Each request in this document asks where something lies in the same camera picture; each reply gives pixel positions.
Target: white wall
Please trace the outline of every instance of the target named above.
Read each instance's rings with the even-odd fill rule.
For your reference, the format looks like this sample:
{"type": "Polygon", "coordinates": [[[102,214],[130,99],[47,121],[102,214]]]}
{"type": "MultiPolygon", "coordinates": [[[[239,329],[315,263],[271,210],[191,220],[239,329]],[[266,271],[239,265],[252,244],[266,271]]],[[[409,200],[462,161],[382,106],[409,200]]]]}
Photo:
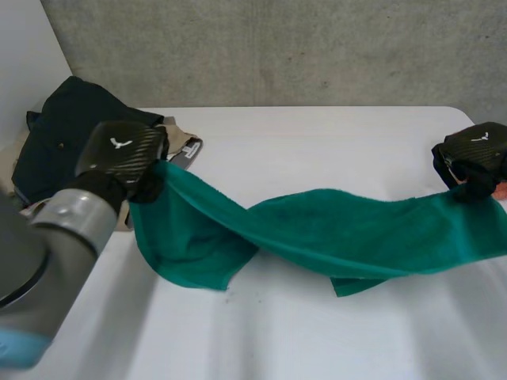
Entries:
{"type": "Polygon", "coordinates": [[[0,0],[0,149],[69,75],[39,0],[0,0]]]}

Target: green towel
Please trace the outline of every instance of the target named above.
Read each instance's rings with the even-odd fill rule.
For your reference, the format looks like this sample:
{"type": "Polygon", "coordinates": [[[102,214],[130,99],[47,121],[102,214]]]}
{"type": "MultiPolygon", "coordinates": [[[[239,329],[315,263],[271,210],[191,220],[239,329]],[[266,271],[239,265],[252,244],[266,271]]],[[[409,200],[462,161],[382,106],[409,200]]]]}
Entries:
{"type": "Polygon", "coordinates": [[[183,287],[227,289],[259,248],[329,276],[338,296],[507,248],[507,215],[493,199],[382,202],[318,189],[245,209],[173,164],[155,171],[166,187],[154,203],[131,203],[135,236],[148,264],[183,287]]]}

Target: concrete wall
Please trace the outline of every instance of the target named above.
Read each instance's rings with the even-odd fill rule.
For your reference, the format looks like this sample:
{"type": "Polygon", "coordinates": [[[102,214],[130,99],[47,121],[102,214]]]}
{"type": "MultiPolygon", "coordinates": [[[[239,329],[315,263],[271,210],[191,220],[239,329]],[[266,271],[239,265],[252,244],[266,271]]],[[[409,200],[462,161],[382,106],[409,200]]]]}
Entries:
{"type": "Polygon", "coordinates": [[[451,105],[507,123],[505,0],[42,0],[133,106],[451,105]]]}

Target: white table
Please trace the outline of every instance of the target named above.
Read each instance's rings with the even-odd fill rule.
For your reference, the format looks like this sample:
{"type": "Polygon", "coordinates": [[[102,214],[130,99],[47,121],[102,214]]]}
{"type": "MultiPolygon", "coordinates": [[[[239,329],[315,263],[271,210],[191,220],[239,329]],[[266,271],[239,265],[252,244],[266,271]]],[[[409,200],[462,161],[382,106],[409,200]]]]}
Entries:
{"type": "MultiPolygon", "coordinates": [[[[150,111],[202,137],[191,171],[246,207],[322,187],[380,200],[443,191],[430,150],[472,125],[445,107],[150,111]]],[[[336,298],[326,277],[259,253],[219,293],[158,278],[133,234],[115,233],[46,356],[8,376],[505,380],[505,321],[503,258],[336,298]]]]}

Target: gray robot arm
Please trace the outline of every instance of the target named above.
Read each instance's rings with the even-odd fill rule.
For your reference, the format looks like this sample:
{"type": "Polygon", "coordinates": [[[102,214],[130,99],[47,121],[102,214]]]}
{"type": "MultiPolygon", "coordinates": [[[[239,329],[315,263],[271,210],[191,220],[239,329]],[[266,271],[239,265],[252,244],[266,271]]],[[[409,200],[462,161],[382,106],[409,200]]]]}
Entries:
{"type": "Polygon", "coordinates": [[[75,181],[30,227],[0,195],[0,367],[40,360],[114,231],[121,202],[157,197],[162,185],[151,166],[167,153],[164,132],[99,124],[75,181]]]}

